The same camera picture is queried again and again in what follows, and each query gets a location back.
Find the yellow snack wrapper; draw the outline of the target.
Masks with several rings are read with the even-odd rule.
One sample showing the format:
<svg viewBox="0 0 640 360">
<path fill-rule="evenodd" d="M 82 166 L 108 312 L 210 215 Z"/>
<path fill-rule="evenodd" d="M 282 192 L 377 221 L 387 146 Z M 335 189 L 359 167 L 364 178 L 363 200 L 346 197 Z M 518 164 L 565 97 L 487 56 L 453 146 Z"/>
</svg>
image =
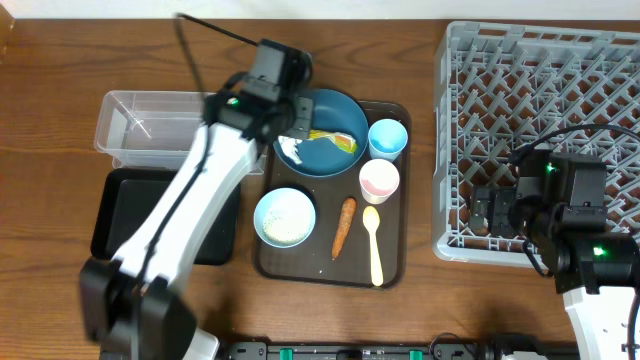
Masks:
<svg viewBox="0 0 640 360">
<path fill-rule="evenodd" d="M 327 139 L 333 145 L 335 145 L 341 151 L 354 154 L 358 145 L 356 140 L 348 134 L 340 133 L 340 132 L 327 132 L 322 130 L 312 129 L 309 133 L 309 140 L 319 140 L 319 139 Z"/>
</svg>

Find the orange carrot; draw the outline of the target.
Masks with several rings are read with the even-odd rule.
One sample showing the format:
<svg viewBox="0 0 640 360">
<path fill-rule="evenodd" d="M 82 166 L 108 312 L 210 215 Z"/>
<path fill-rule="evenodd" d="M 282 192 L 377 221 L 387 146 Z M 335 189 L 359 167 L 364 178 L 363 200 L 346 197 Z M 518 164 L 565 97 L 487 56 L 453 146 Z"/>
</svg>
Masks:
<svg viewBox="0 0 640 360">
<path fill-rule="evenodd" d="M 346 238 L 349 234 L 356 208 L 357 202 L 353 197 L 347 198 L 342 204 L 331 252 L 333 260 L 337 259 L 342 251 Z"/>
</svg>

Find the dark brown serving tray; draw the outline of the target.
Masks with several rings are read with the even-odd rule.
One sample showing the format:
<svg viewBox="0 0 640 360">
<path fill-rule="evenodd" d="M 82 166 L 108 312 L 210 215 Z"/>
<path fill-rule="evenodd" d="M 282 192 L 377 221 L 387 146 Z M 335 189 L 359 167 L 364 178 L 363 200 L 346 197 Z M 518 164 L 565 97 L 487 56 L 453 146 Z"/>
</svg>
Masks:
<svg viewBox="0 0 640 360">
<path fill-rule="evenodd" d="M 370 160 L 365 151 L 358 162 L 331 177 L 309 177 L 297 173 L 275 153 L 267 158 L 264 191 L 294 188 L 305 193 L 316 210 L 316 223 L 301 244 L 280 249 L 257 239 L 253 262 L 261 275 L 278 280 L 326 285 L 371 288 L 369 235 L 362 223 L 368 203 L 363 199 L 358 181 L 361 167 Z M 393 287 L 404 273 L 407 238 L 407 190 L 409 150 L 404 149 L 394 161 L 400 173 L 398 189 L 376 207 L 380 215 L 377 242 L 383 270 L 383 289 Z M 344 200 L 353 197 L 357 209 L 341 254 L 331 258 L 331 249 Z"/>
</svg>

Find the clear plastic bin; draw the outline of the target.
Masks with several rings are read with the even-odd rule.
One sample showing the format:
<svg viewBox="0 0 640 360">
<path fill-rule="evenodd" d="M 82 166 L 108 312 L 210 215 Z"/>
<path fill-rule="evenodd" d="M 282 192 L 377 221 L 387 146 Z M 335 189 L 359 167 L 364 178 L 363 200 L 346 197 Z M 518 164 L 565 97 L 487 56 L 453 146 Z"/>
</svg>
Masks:
<svg viewBox="0 0 640 360">
<path fill-rule="evenodd" d="M 179 169 L 201 122 L 201 94 L 110 91 L 102 101 L 95 149 L 113 166 Z"/>
</svg>

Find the cream plastic spoon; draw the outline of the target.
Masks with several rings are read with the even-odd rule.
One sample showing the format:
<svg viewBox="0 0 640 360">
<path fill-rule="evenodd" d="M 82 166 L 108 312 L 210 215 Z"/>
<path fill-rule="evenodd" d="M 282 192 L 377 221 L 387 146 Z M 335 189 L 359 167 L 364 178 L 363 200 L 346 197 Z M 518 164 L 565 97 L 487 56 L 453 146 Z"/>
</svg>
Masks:
<svg viewBox="0 0 640 360">
<path fill-rule="evenodd" d="M 380 216 L 373 206 L 367 206 L 364 209 L 363 225 L 369 234 L 371 282 L 374 286 L 380 287 L 384 281 L 376 235 L 380 225 Z"/>
</svg>

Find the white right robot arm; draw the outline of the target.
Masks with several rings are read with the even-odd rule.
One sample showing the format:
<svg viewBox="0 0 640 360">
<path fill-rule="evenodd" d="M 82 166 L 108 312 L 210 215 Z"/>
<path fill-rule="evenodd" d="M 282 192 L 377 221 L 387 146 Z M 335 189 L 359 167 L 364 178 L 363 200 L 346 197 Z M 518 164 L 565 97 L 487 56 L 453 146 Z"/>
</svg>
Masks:
<svg viewBox="0 0 640 360">
<path fill-rule="evenodd" d="M 470 228 L 524 238 L 534 270 L 563 298 L 582 359 L 639 356 L 639 247 L 606 228 L 607 168 L 600 158 L 532 142 L 508 158 L 515 185 L 477 186 Z"/>
</svg>

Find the light blue cup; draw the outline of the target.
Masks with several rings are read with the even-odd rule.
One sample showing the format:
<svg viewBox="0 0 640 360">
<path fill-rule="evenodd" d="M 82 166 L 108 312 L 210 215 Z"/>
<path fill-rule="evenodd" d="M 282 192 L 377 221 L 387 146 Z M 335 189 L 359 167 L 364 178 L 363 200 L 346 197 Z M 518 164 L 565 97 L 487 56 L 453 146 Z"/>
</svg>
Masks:
<svg viewBox="0 0 640 360">
<path fill-rule="evenodd" d="M 408 131 L 400 121 L 378 120 L 371 125 L 368 132 L 369 154 L 372 159 L 394 162 L 408 144 L 408 140 Z"/>
</svg>

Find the pink white cup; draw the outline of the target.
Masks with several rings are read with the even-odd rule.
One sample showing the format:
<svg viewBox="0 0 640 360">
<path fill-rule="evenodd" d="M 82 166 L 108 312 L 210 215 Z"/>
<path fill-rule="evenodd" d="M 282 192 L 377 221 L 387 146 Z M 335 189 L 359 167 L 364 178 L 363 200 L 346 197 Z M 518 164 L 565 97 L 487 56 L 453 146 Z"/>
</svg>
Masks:
<svg viewBox="0 0 640 360">
<path fill-rule="evenodd" d="M 358 180 L 363 198 L 370 204 L 378 205 L 398 189 L 400 174 L 392 162 L 373 159 L 362 166 Z"/>
</svg>

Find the white tissue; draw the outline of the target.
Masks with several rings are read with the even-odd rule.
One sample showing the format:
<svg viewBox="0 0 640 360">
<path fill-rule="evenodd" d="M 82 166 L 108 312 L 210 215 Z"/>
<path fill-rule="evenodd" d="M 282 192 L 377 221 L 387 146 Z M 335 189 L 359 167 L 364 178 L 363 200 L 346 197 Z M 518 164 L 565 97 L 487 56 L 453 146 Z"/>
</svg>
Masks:
<svg viewBox="0 0 640 360">
<path fill-rule="evenodd" d="M 278 143 L 283 154 L 287 158 L 292 160 L 296 165 L 300 165 L 303 163 L 298 154 L 298 145 L 302 143 L 302 140 L 286 136 L 279 136 Z"/>
</svg>

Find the dark blue plate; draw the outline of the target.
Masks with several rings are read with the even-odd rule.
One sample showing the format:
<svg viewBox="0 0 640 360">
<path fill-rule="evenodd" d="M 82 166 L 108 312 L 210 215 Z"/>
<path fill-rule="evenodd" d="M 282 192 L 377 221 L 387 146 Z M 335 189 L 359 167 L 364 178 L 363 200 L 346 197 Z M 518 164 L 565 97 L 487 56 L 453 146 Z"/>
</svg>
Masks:
<svg viewBox="0 0 640 360">
<path fill-rule="evenodd" d="M 274 143 L 278 158 L 289 168 L 310 177 L 345 172 L 360 160 L 368 140 L 369 124 L 363 108 L 350 96 L 330 89 L 309 90 L 312 125 L 304 140 L 280 137 Z"/>
</svg>

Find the black plastic bin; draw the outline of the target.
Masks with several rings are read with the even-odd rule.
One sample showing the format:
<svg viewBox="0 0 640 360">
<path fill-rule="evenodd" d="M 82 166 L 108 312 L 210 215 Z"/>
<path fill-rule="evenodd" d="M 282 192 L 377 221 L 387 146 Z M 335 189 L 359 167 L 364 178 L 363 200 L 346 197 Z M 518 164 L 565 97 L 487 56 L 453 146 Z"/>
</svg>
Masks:
<svg viewBox="0 0 640 360">
<path fill-rule="evenodd" d="M 142 225 L 176 173 L 170 170 L 119 168 L 108 174 L 91 241 L 91 255 L 109 260 Z M 196 256 L 197 265 L 220 266 L 232 256 L 241 188 L 236 187 Z"/>
</svg>

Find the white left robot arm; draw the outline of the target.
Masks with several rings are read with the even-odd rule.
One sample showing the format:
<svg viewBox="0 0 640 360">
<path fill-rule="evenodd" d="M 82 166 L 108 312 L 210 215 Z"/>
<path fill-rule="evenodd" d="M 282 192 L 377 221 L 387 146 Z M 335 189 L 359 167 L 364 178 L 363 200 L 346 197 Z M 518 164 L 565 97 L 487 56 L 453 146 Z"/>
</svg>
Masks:
<svg viewBox="0 0 640 360">
<path fill-rule="evenodd" d="M 203 98 L 202 122 L 181 168 L 136 232 L 108 262 L 79 274 L 84 330 L 131 359 L 213 359 L 219 339 L 200 329 L 181 299 L 195 258 L 229 196 L 263 149 L 304 139 L 313 102 L 310 54 L 272 40 L 256 45 L 249 71 Z"/>
</svg>

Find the grey dishwasher rack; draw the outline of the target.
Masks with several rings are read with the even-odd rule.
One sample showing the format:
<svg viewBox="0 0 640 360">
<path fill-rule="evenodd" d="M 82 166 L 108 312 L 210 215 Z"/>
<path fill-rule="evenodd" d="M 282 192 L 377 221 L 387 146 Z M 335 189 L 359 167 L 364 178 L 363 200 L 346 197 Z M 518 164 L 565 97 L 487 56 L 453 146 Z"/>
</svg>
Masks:
<svg viewBox="0 0 640 360">
<path fill-rule="evenodd" d="M 606 226 L 639 233 L 639 35 L 455 21 L 435 56 L 433 250 L 445 261 L 528 267 L 521 236 L 470 227 L 475 186 L 509 186 L 512 151 L 598 157 Z"/>
</svg>

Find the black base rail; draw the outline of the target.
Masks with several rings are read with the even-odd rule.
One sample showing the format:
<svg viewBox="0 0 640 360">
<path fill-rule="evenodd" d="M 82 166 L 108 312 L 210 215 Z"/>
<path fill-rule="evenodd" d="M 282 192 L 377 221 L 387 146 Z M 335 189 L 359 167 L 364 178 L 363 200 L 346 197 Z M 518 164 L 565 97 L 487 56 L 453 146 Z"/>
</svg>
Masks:
<svg viewBox="0 0 640 360">
<path fill-rule="evenodd" d="M 221 360 L 579 360 L 570 344 L 546 344 L 524 334 L 495 334 L 479 343 L 453 333 L 428 344 L 295 344 L 236 342 L 217 356 Z"/>
</svg>

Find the light blue bowl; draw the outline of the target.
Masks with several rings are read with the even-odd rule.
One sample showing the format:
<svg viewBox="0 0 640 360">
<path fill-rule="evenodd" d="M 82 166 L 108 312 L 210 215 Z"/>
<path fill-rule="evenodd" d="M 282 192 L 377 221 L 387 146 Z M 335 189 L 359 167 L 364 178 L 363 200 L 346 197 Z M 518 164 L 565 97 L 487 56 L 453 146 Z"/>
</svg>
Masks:
<svg viewBox="0 0 640 360">
<path fill-rule="evenodd" d="M 278 188 L 266 193 L 254 210 L 257 236 L 275 248 L 291 248 L 304 242 L 316 223 L 311 199 L 294 188 Z"/>
</svg>

